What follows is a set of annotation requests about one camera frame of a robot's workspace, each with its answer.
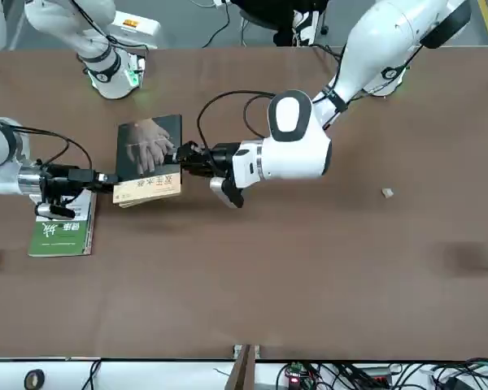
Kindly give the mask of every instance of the small white object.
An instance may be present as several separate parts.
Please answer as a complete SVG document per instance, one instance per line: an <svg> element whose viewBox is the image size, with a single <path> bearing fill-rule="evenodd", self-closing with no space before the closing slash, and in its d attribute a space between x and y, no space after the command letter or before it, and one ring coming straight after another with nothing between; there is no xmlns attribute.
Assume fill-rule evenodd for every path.
<svg viewBox="0 0 488 390"><path fill-rule="evenodd" d="M213 4L215 4L216 8L221 8L225 6L231 6L233 3L231 0L213 0Z"/></svg>
<svg viewBox="0 0 488 390"><path fill-rule="evenodd" d="M390 197L393 197L394 196L394 191L392 191L392 189L390 188L384 188L381 190L381 193L383 194L383 196L386 198L386 199L389 199Z"/></svg>
<svg viewBox="0 0 488 390"><path fill-rule="evenodd" d="M146 45L149 49L168 48L163 28L157 20L117 11L108 32L118 41L129 45Z"/></svg>

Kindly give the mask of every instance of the table surface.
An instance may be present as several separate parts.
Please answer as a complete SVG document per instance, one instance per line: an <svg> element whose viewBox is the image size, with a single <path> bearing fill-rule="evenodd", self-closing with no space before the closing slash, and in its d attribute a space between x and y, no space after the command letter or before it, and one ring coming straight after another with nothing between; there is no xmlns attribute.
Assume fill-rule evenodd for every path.
<svg viewBox="0 0 488 390"><path fill-rule="evenodd" d="M80 68L68 51L0 54L0 116L113 171L118 124L182 114L198 140L216 94L313 96L335 66L313 49L155 51L120 101ZM210 143L251 139L245 99L206 113ZM250 115L262 131L265 104ZM173 199L122 210L102 196L88 257L29 258L32 204L0 197L0 357L224 358L244 343L266 358L488 357L488 48L426 50L395 95L355 103L329 133L325 177L258 184L242 210L188 175ZM57 147L32 141L42 158Z"/></svg>

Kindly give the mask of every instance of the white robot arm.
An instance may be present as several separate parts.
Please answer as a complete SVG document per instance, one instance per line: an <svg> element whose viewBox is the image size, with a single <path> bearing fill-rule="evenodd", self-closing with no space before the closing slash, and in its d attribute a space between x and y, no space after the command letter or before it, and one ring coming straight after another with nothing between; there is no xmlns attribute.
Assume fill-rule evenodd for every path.
<svg viewBox="0 0 488 390"><path fill-rule="evenodd" d="M356 94L392 93L419 49L442 46L469 22L470 15L468 0L376 2L349 34L336 76L313 100L301 91L278 94L268 108L270 136L201 151L207 157L205 165L215 173L211 189L228 206L242 207L242 189L261 180L322 176L332 155L325 128ZM190 166L188 159L197 163L202 159L192 146L179 150L176 160L185 160L186 169L195 174L198 164Z"/></svg>
<svg viewBox="0 0 488 390"><path fill-rule="evenodd" d="M118 183L116 175L94 171L90 160L88 169L51 161L31 162L27 133L47 135L48 132L24 128L12 119L0 118L0 194L30 196L36 203L36 215L49 219L73 219L74 211L67 205L84 189L111 193L114 184ZM64 136L58 137L74 143Z"/></svg>
<svg viewBox="0 0 488 390"><path fill-rule="evenodd" d="M71 12L59 7L66 11L58 7L55 10ZM190 141L173 156L167 156L165 163L180 163L193 175L211 177L213 192L228 206L237 208L243 206L242 190L261 180L320 177L327 172L332 155L325 128L347 109L355 95L362 89L381 96L394 91L417 51L422 46L434 49L443 45L469 22L470 15L468 0L381 0L354 26L336 76L315 99L296 90L274 97L268 108L270 136L218 144L212 149L198 148ZM87 41L78 32L72 35L71 31L79 30L79 18L72 20L75 24L69 24L65 36L80 55L102 57L107 53L94 52L94 39ZM15 133L11 130L14 126L3 122L0 121L0 169L11 169L0 173L11 177L6 180L7 185L4 180L0 182L0 193L40 193L42 214L61 218L68 212L62 196L76 196L83 188L112 190L117 178L92 169L15 161L12 156L18 146L11 134L7 135Z"/></svg>
<svg viewBox="0 0 488 390"><path fill-rule="evenodd" d="M36 30L77 52L104 98L123 98L140 85L143 59L112 44L105 33L115 19L113 0L25 0L25 15Z"/></svg>

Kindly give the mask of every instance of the wire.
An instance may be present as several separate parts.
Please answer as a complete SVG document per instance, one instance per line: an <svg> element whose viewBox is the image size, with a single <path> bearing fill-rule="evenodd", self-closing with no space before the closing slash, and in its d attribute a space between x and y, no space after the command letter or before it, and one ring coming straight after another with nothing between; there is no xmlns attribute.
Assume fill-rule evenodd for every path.
<svg viewBox="0 0 488 390"><path fill-rule="evenodd" d="M282 366L280 371L278 371L277 380L275 381L275 390L278 390L278 382L280 382L280 375L282 374L282 371L285 370L289 366L290 366L290 363L286 363L284 366Z"/></svg>
<svg viewBox="0 0 488 390"><path fill-rule="evenodd" d="M216 5L215 3L213 2L212 4L208 4L208 5L205 5L205 4L199 4L198 2L195 2L194 0L190 0L190 2L192 4L195 4L197 7L199 8L215 8Z"/></svg>
<svg viewBox="0 0 488 390"><path fill-rule="evenodd" d="M403 377L405 376L405 374L407 374L407 371L410 370L410 367L411 366L412 366L412 364L409 364L408 366L406 366L401 371L401 373L399 374L398 380L396 380L396 383L394 383L394 385L391 387L391 389L396 388L399 385L399 382L401 381L401 379L403 379Z"/></svg>
<svg viewBox="0 0 488 390"><path fill-rule="evenodd" d="M334 381L333 383L336 383L336 380L338 380L345 388L348 388L349 390L357 390L357 387L355 386L355 383L351 383L351 385L353 387L350 387L349 385L347 385L347 383L345 383L341 378L340 378L340 375L343 374L342 372L342 368L340 367L340 365L338 364L334 364L335 367L338 368L338 373L336 374L333 370L331 370L330 368L328 368L325 364L322 364L321 365L322 367L324 367L328 372L330 372L332 375L334 375Z"/></svg>
<svg viewBox="0 0 488 390"><path fill-rule="evenodd" d="M46 130L40 130L37 128L26 128L24 126L11 126L11 127L13 128L14 132L19 132L19 133L23 133L23 134L35 134L38 136L48 136L48 137L61 138L62 140L65 140L66 142L73 144L75 147L77 147L78 149L80 149L83 152L83 154L87 158L87 162L89 164L89 169L92 169L92 159L90 158L90 154L85 150L85 148L83 146L78 144L73 139L68 138L66 136L62 136L61 134L58 134L56 132L48 132ZM55 160L55 158L52 157L47 161L54 161L54 160Z"/></svg>
<svg viewBox="0 0 488 390"><path fill-rule="evenodd" d="M224 26L222 26L221 28L219 28L217 31L215 31L213 33L213 35L210 37L209 41L206 42L206 44L202 47L203 49L208 47L211 44L211 42L213 41L213 38L215 38L222 30L224 30L225 28L227 28L229 26L230 19L229 19L228 3L226 3L225 5L226 5L226 17L228 18L228 20L226 21L226 24Z"/></svg>
<svg viewBox="0 0 488 390"><path fill-rule="evenodd" d="M333 81L333 85L331 86L331 90L334 90L334 87L336 87L336 83L338 82L338 77L340 76L340 69L342 68L342 58L343 58L343 54L345 53L346 46L347 46L347 43L342 47L342 52L340 53L340 57L339 57L339 59L337 59L338 67L336 69L336 75L334 76L334 81ZM323 97L315 100L313 102L313 104L323 102L326 98L327 98L327 96L324 94Z"/></svg>
<svg viewBox="0 0 488 390"><path fill-rule="evenodd" d="M337 62L340 62L340 60L342 60L343 54L334 52L333 49L331 49L331 46L329 45L321 45L319 43L313 43L311 47L316 47L318 49L323 50L327 54L331 54L333 58L336 59Z"/></svg>
<svg viewBox="0 0 488 390"><path fill-rule="evenodd" d="M83 383L81 390L86 390L87 387L90 385L90 390L94 390L94 377L98 373L99 367L101 366L101 359L95 360L89 369L89 378Z"/></svg>
<svg viewBox="0 0 488 390"><path fill-rule="evenodd" d="M423 49L423 45L420 45L416 51L414 51L414 53L412 53L412 55L410 56L410 58L399 68L399 71L398 73L396 74L396 76L394 76L392 78L392 80L389 80L387 81L386 83L382 84L382 85L379 85L377 86L376 88L374 89L371 89L370 91L365 91L367 93L367 95L364 95L364 96L361 96L361 97L358 97L356 98L355 100L360 100L361 98L365 98L366 96L372 96L374 93L376 92L379 92L381 91L382 89L384 89L385 87L391 85L392 83L394 83L400 76L401 74L403 73L403 71L405 69L407 69L408 67L408 64L417 56L417 54L421 51L421 49Z"/></svg>
<svg viewBox="0 0 488 390"><path fill-rule="evenodd" d="M330 388L331 390L333 390L333 386L331 386L330 384L326 383L326 382L316 382L315 385L313 386L313 389L314 390L318 390L318 386L327 386L327 388Z"/></svg>
<svg viewBox="0 0 488 390"><path fill-rule="evenodd" d="M227 372L221 371L221 370L219 370L218 368L214 368L213 370L214 370L214 371L217 371L219 374L222 374L222 375L224 375L224 376L229 376L229 374L228 374Z"/></svg>
<svg viewBox="0 0 488 390"><path fill-rule="evenodd" d="M403 384L406 384L406 383L407 383L407 381L410 379L410 377L411 377L411 376L413 376L413 375L414 375L414 374L415 374L415 373L416 373L416 372L417 372L417 371L418 371L418 370L419 370L421 367L423 367L423 366L426 366L426 364L425 364L425 363L421 363L420 365L418 365L418 366L417 366L417 367L416 367L414 370L412 370L412 371L411 371L411 372L410 372L410 373L407 375L407 377L406 377L406 378L405 378L405 379L404 379L404 380L401 382L401 384L402 384L402 385L403 385Z"/></svg>
<svg viewBox="0 0 488 390"><path fill-rule="evenodd" d="M428 390L427 388L419 385L419 384L399 384L398 386L393 386L392 388L420 388L421 390Z"/></svg>
<svg viewBox="0 0 488 390"><path fill-rule="evenodd" d="M201 128L201 118L203 117L204 112L206 112L208 107L211 106L213 103L220 100L221 98L224 98L224 97L229 96L229 95L234 95L234 94L270 95L272 98L275 97L275 93L271 93L271 92L254 91L254 90L248 90L248 89L239 89L239 90L220 93L219 95L215 96L212 100L210 100L208 103L206 103L204 105L204 107L201 109L201 111L199 112L198 117L197 117L198 134L201 137L201 140L203 141L205 152L207 154L208 160L210 161L211 168L213 169L213 172L220 177L225 177L225 172L220 170L215 163L215 159L213 158L213 154L210 151L210 147L206 141L206 137L204 136L203 130Z"/></svg>
<svg viewBox="0 0 488 390"><path fill-rule="evenodd" d="M72 5L78 10L78 12L80 13L80 15L83 16L83 19L85 19L85 21L90 25L90 27L92 27L96 31L96 33L98 33L99 35L101 35L102 37L105 37L107 39L107 41L109 41L109 43L111 43L113 46L118 47L118 48L121 48L121 49L123 47L145 48L144 59L146 61L146 59L148 57L148 53L150 51L148 49L148 45L145 45L144 43L140 43L140 44L136 44L136 45L131 45L131 44L128 44L128 43L119 42L112 35L104 33L102 31L102 29L100 29L100 27L96 24L96 22L94 22L94 20L89 16L89 14L87 14L85 12L85 10L83 8L81 8L81 6L76 2L76 0L70 0L70 1L71 1Z"/></svg>
<svg viewBox="0 0 488 390"><path fill-rule="evenodd" d="M250 132L252 132L253 134L255 134L258 138L262 138L264 139L265 136L263 136L262 134L260 134L259 132L257 132L256 130L254 130L251 125L250 125L250 122L247 120L247 109L249 108L250 104L252 102L254 102L255 100L257 99L260 99L260 98L268 98L268 99L272 99L272 96L270 95L257 95L257 96L254 96L252 97L250 100L248 100L246 102L246 105L244 106L244 111L242 112L242 115L243 115L243 119L244 119L244 124L246 125L246 127L250 130Z"/></svg>

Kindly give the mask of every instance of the book cover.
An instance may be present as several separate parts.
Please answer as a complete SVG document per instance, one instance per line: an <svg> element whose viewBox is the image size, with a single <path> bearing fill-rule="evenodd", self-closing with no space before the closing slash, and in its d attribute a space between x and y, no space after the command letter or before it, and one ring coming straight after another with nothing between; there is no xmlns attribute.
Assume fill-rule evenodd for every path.
<svg viewBox="0 0 488 390"><path fill-rule="evenodd" d="M115 173L114 203L135 206L181 193L181 166L163 165L182 142L182 118L168 115L120 125Z"/></svg>
<svg viewBox="0 0 488 390"><path fill-rule="evenodd" d="M28 250L32 257L65 257L90 254L94 231L96 194L85 190L70 205L72 221L36 217Z"/></svg>

